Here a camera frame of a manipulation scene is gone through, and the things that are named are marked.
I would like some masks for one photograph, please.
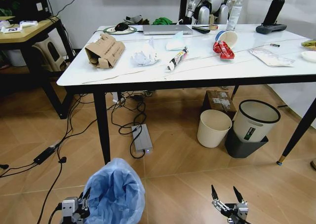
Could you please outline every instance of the table top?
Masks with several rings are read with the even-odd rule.
[[[121,40],[126,49],[113,69],[98,69],[89,64],[88,57],[83,49],[67,70],[57,81],[60,86],[96,85],[96,84],[123,84],[143,82],[171,82],[179,80],[210,80],[234,79],[268,76],[316,75],[316,64],[305,61],[301,52],[306,51],[301,43],[305,37],[283,31],[263,35],[255,32],[257,25],[237,25],[238,42],[234,47],[235,59],[221,60],[213,51],[215,36],[226,25],[219,25],[219,30],[209,34],[194,31],[192,35],[184,35],[184,41],[189,53],[175,71],[166,72],[169,61],[179,52],[166,51],[165,45],[172,35],[143,35],[133,33],[130,35],[114,36]],[[100,32],[96,32],[88,43],[96,41]],[[141,48],[148,39],[153,37],[155,49],[160,61],[151,66],[138,66],[131,56],[137,48]],[[279,44],[280,47],[270,46],[270,43]],[[263,47],[282,57],[295,60],[293,67],[269,67],[248,50]]]
[[[9,20],[9,19],[12,19],[14,18],[14,16],[0,16],[0,21],[1,20]]]
[[[21,43],[25,42],[32,37],[34,37],[36,34],[40,33],[44,29],[48,28],[50,25],[52,25],[53,22],[49,19],[45,19],[42,21],[39,21],[37,26],[30,26],[23,28],[22,32],[20,33],[1,33],[0,32],[0,43]]]

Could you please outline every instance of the green cloth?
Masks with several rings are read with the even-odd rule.
[[[153,25],[169,25],[172,21],[167,18],[158,18],[153,22]]]

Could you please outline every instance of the black trash can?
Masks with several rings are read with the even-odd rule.
[[[233,158],[246,158],[257,149],[262,147],[268,142],[267,136],[263,138],[260,142],[256,143],[244,143],[240,141],[238,136],[235,134],[233,128],[228,131],[227,138],[225,141],[225,147],[228,154]]]

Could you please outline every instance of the silver laptop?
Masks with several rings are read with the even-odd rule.
[[[144,35],[192,34],[193,30],[186,25],[143,25]]]

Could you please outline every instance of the white plate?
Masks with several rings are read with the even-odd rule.
[[[304,59],[316,63],[316,51],[304,51],[302,56]]]

